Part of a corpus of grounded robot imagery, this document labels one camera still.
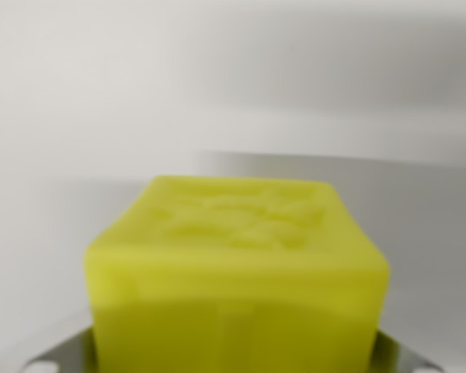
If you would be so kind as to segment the black silver gripper left finger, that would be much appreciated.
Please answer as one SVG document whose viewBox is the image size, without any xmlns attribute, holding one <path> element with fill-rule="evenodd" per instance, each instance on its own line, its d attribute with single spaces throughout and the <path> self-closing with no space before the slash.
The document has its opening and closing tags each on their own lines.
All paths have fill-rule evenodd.
<svg viewBox="0 0 466 373">
<path fill-rule="evenodd" d="M 84 329 L 30 358 L 22 372 L 97 372 L 92 328 Z"/>
</svg>

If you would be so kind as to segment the black silver gripper right finger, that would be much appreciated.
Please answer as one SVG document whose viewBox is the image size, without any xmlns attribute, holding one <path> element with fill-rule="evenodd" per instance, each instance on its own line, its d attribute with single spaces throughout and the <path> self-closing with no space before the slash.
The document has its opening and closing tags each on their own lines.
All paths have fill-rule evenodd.
<svg viewBox="0 0 466 373">
<path fill-rule="evenodd" d="M 388 334 L 379 331 L 370 359 L 369 372 L 443 372 L 443 369 Z"/>
</svg>

